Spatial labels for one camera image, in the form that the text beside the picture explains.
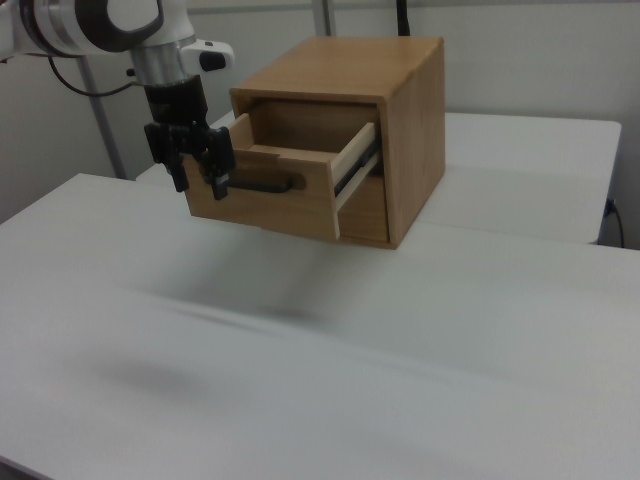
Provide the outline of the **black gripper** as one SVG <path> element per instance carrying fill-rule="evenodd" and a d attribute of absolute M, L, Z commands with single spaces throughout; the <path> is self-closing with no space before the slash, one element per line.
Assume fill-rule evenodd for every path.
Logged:
<path fill-rule="evenodd" d="M 223 200 L 236 166 L 235 156 L 229 129 L 207 123 L 201 79 L 196 76 L 176 85 L 146 86 L 144 91 L 152 114 L 144 132 L 153 160 L 165 166 L 175 190 L 183 193 L 189 188 L 183 156 L 193 157 L 203 168 L 214 199 Z"/>

